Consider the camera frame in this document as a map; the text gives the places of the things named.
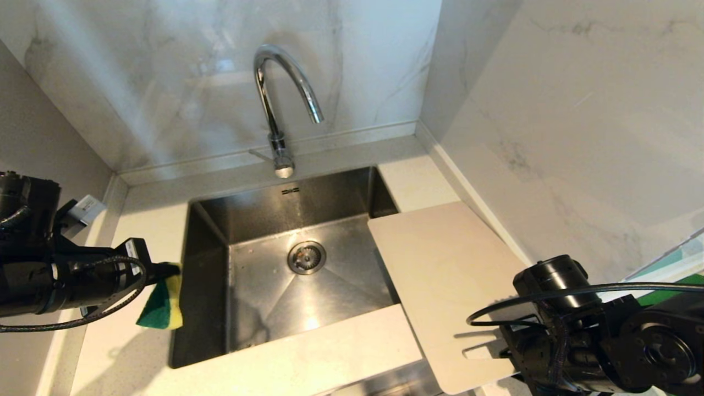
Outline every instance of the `scrub sponge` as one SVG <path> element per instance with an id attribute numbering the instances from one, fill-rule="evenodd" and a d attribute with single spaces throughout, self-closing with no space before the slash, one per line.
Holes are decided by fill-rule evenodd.
<path id="1" fill-rule="evenodd" d="M 171 263 L 181 268 L 179 263 Z M 159 280 L 149 295 L 137 324 L 150 328 L 179 328 L 183 326 L 183 316 L 179 308 L 181 275 Z"/>

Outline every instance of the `drain strainer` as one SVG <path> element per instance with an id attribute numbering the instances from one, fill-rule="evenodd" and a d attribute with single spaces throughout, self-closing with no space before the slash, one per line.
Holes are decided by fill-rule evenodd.
<path id="1" fill-rule="evenodd" d="M 310 275 L 325 264 L 325 249 L 314 241 L 301 242 L 291 249 L 288 261 L 293 272 Z"/>

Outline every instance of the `sink basin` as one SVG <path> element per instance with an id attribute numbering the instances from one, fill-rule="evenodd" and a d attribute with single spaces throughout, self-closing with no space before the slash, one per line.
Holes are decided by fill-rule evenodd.
<path id="1" fill-rule="evenodd" d="M 398 303 L 367 227 L 395 213 L 374 167 L 191 203 L 171 367 Z"/>

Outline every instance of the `white cutting board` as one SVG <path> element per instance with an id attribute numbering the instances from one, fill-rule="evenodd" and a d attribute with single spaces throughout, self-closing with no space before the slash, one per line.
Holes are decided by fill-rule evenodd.
<path id="1" fill-rule="evenodd" d="M 506 244 L 462 202 L 375 218 L 369 228 L 440 388 L 456 395 L 511 376 L 508 359 L 463 354 L 496 339 L 488 334 L 496 328 L 470 327 L 467 316 L 516 295 L 513 277 L 526 267 Z M 463 333 L 476 334 L 455 336 Z"/>

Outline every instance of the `white countertop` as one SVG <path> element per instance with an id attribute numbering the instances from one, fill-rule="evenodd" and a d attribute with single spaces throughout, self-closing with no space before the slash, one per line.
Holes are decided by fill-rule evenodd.
<path id="1" fill-rule="evenodd" d="M 459 200 L 413 136 L 297 157 L 292 180 L 375 164 L 400 211 Z M 189 201 L 280 182 L 259 163 L 134 187 L 113 245 L 142 237 L 154 261 L 181 261 Z M 88 325 L 71 395 L 316 395 L 422 358 L 397 304 L 174 370 L 170 331 L 133 324 L 150 291 Z"/>

